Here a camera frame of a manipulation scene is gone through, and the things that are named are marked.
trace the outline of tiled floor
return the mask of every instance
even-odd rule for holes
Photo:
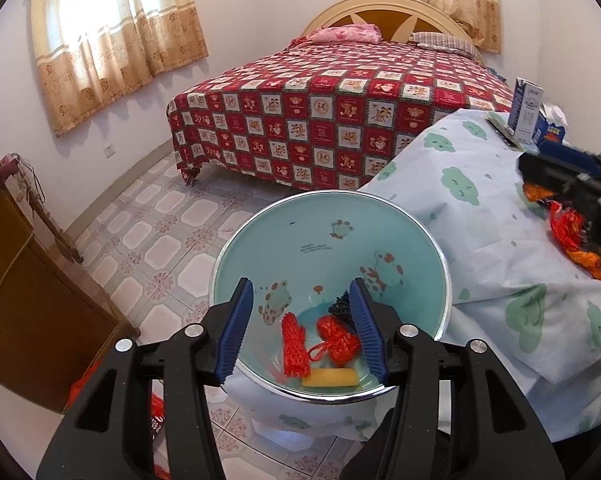
[[[186,187],[171,156],[109,204],[76,241],[84,265],[140,341],[167,339],[207,312],[220,249],[254,213],[293,189],[205,165]],[[216,444],[229,480],[337,480],[357,442],[266,428],[219,388],[208,388]],[[167,468],[164,435],[155,460]]]

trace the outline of wooden cabinet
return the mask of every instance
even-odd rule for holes
[[[61,412],[71,384],[137,330],[24,202],[0,191],[0,383]]]

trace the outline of wooden headboard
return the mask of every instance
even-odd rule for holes
[[[472,42],[458,23],[419,0],[343,0],[315,17],[302,35],[352,23],[373,23],[384,40],[398,43],[407,43],[413,32],[442,32]]]

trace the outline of tissue box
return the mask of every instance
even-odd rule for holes
[[[538,110],[542,104],[544,90],[530,81],[516,79],[513,103],[507,125],[513,130],[513,138],[518,142],[531,144],[538,123]]]
[[[543,105],[538,113],[538,121],[536,121],[536,131],[534,131],[532,140],[538,145],[544,140],[550,142],[562,143],[565,138],[565,117],[562,110],[556,107],[548,107]]]

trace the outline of bowl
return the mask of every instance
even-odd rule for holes
[[[221,250],[212,273],[210,304],[228,301],[241,277],[254,284],[254,309],[236,367],[267,390],[319,404],[370,399],[390,388],[369,373],[362,355],[347,364],[353,387],[306,388],[282,373],[283,314],[307,332],[306,348],[321,342],[315,322],[361,277],[374,300],[403,323],[439,339],[451,311],[445,257],[427,229],[388,200],[358,191],[311,191],[280,200],[243,224]],[[333,367],[325,356],[312,367]]]

